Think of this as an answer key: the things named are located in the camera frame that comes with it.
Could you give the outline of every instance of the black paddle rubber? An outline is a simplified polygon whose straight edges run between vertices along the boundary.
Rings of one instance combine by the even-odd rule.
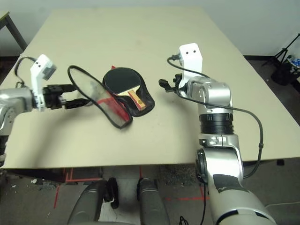
[[[104,77],[104,82],[114,94],[120,94],[141,85],[141,79],[134,70],[122,67],[108,71]]]

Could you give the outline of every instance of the table leg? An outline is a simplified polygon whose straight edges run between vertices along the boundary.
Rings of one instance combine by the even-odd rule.
[[[14,22],[12,21],[12,19],[10,18],[9,15],[7,15],[5,17],[5,20],[7,22],[6,27],[8,28],[8,30],[10,31],[10,33],[12,34],[12,36],[14,37],[14,39],[16,40],[18,45],[24,51],[27,47],[27,43],[25,42],[24,38],[22,37],[22,35],[18,31],[17,27],[15,26]]]

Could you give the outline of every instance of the cable connector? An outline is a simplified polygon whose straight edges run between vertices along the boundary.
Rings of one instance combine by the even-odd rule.
[[[170,57],[171,60],[175,61],[175,60],[179,60],[180,59],[180,54],[177,54],[177,55],[172,55]]]

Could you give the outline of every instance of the debris on floor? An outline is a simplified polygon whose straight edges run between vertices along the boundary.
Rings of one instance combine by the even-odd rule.
[[[194,164],[160,165],[159,179],[166,185],[191,186],[198,183]]]

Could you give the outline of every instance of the ping pong paddle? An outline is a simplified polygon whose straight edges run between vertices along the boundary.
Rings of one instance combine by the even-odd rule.
[[[146,108],[145,103],[138,97],[136,91],[141,86],[139,75],[129,68],[115,68],[104,76],[106,87],[118,96],[129,96],[139,111]]]

